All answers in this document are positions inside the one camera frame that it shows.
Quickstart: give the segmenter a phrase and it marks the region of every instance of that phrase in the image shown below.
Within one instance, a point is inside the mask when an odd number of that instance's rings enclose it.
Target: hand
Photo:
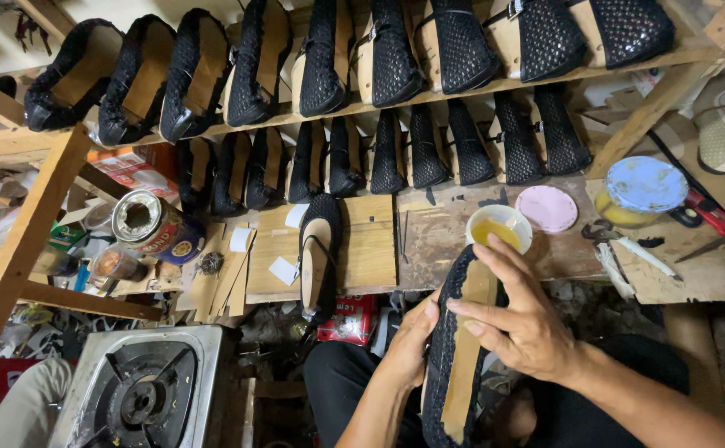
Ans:
[[[449,300],[448,309],[472,317],[465,322],[467,331],[508,367],[544,381],[574,377],[586,362],[585,344],[567,331],[523,257],[495,234],[487,241],[494,249],[476,244],[473,252],[504,283],[509,306]]]
[[[440,288],[437,288],[404,316],[374,376],[405,390],[423,384],[426,370],[423,352],[426,338],[440,320],[440,308],[437,306],[439,296]]]

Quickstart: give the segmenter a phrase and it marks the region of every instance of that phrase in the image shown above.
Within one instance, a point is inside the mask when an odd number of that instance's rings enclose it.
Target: jar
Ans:
[[[688,191],[684,174],[669,163],[628,157],[608,170],[595,209],[617,227],[638,229],[682,204]]]

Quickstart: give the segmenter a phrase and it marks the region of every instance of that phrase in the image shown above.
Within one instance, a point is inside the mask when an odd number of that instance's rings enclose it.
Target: cup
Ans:
[[[528,252],[528,249],[531,247],[531,240],[534,238],[534,232],[531,230],[531,224],[528,222],[528,219],[526,219],[526,217],[516,209],[501,205],[484,206],[477,209],[476,212],[471,215],[470,219],[467,220],[467,226],[465,226],[465,244],[473,244],[474,242],[485,245],[487,244],[486,234],[479,236],[479,239],[482,241],[478,241],[473,238],[474,229],[477,229],[477,226],[486,223],[487,221],[503,224],[507,229],[514,232],[516,236],[514,241],[509,241],[509,239],[504,238],[503,235],[498,236],[512,244],[521,254],[525,255],[526,252]]]

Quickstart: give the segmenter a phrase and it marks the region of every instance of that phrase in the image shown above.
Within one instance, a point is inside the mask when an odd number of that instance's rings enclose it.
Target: tin can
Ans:
[[[133,190],[114,208],[111,229],[128,249],[173,265],[193,260],[205,246],[205,227],[147,190]]]

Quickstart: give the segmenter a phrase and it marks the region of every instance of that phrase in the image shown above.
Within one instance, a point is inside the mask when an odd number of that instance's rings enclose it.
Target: plastic cup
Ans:
[[[534,238],[531,224],[522,213],[508,206],[491,205],[477,209],[467,220],[465,244],[473,244],[474,242],[487,244],[487,241],[475,240],[472,234],[472,229],[487,220],[504,224],[508,229],[515,232],[515,235],[517,235],[517,251],[521,254],[528,252],[531,247],[531,240]]]
[[[120,244],[111,244],[94,261],[94,273],[116,280],[141,281],[147,277],[149,268],[130,255]]]

